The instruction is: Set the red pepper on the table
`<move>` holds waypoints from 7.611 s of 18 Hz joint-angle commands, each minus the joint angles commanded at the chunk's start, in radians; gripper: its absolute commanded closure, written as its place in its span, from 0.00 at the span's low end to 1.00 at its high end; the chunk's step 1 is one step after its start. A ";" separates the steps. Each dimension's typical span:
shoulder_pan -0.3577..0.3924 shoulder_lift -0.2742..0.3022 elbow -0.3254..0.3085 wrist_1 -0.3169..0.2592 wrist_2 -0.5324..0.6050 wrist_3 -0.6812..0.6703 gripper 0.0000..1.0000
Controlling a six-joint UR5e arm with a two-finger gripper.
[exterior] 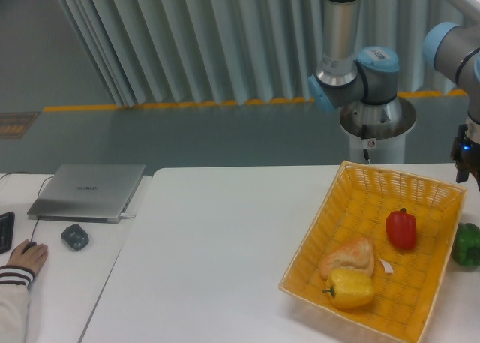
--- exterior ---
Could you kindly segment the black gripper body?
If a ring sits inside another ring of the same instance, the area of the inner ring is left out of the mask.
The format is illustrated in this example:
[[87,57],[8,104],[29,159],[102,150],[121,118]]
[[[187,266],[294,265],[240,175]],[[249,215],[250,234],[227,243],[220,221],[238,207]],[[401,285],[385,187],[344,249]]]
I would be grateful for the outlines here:
[[479,144],[467,135],[469,132],[468,124],[459,125],[452,144],[451,159],[458,170],[479,169]]

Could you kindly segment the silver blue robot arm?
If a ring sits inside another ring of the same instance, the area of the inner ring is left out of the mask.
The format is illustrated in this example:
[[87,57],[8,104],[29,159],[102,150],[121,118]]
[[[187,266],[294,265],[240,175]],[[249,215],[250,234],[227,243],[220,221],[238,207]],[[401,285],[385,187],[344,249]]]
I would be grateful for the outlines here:
[[[324,110],[340,109],[350,160],[401,164],[406,135],[416,122],[413,105],[398,97],[399,59],[381,46],[354,52],[362,0],[322,0],[322,61],[308,85]],[[465,123],[451,148],[457,182],[479,178],[479,26],[444,22],[422,44],[424,60],[469,96]]]

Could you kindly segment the white striped sleeve forearm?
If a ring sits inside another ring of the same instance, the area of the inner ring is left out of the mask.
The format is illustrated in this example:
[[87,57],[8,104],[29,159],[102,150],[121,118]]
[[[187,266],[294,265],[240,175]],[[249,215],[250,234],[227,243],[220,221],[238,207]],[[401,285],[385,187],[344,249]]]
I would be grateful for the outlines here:
[[35,274],[19,266],[1,267],[1,342],[24,342],[29,312],[29,285]]

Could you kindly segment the person's hand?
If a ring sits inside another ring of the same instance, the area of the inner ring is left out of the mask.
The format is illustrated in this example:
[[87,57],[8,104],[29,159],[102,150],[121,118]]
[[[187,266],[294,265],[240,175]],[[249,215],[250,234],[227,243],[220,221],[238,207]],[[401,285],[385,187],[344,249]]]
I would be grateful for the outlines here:
[[37,244],[35,247],[30,248],[25,254],[22,254],[23,249],[29,241],[31,240],[24,240],[12,251],[7,265],[29,270],[36,276],[47,261],[48,246]]

